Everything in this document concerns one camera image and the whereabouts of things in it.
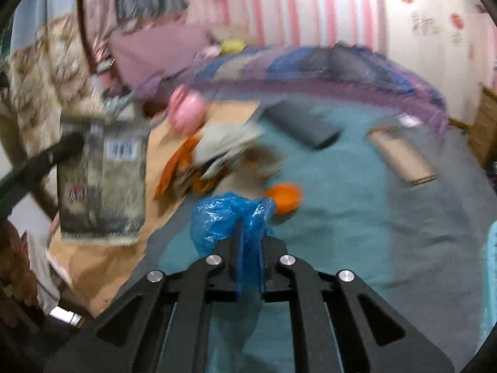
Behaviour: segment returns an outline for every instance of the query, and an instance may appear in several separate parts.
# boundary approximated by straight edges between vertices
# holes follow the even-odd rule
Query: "silver screw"
[[[222,263],[223,259],[219,255],[209,255],[205,261],[207,261],[209,265],[219,265]]]
[[[157,283],[162,280],[164,274],[160,270],[153,270],[148,272],[147,279],[152,283]]]
[[[283,265],[287,265],[287,266],[290,266],[290,265],[293,265],[295,263],[296,259],[294,256],[292,255],[283,255],[281,258],[280,258],[280,262],[283,264]]]
[[[351,270],[343,270],[339,273],[339,278],[344,282],[351,282],[354,280],[355,275]]]

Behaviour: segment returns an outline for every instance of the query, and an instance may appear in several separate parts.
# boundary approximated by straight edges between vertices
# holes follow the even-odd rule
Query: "blue plastic bag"
[[[259,247],[273,217],[276,204],[270,198],[248,200],[234,193],[225,193],[200,201],[192,211],[190,237],[199,256],[213,253],[216,241],[230,238],[239,219],[244,223],[243,269],[244,285],[258,285]]]

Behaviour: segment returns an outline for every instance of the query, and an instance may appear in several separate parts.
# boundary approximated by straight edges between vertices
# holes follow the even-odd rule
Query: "wooden cabinet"
[[[497,154],[497,95],[486,87],[481,90],[480,108],[469,130],[468,147],[482,167]]]

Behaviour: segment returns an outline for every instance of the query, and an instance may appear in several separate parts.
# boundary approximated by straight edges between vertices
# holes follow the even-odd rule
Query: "pink cushion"
[[[205,27],[171,23],[133,34],[114,32],[109,45],[121,80],[135,90],[154,74],[168,77],[186,69],[210,43]]]

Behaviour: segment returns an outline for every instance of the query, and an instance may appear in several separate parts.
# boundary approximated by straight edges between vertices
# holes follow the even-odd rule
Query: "orange ball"
[[[280,183],[269,188],[264,196],[270,197],[276,202],[275,215],[283,215],[293,212],[300,207],[304,193],[299,185],[294,183]]]

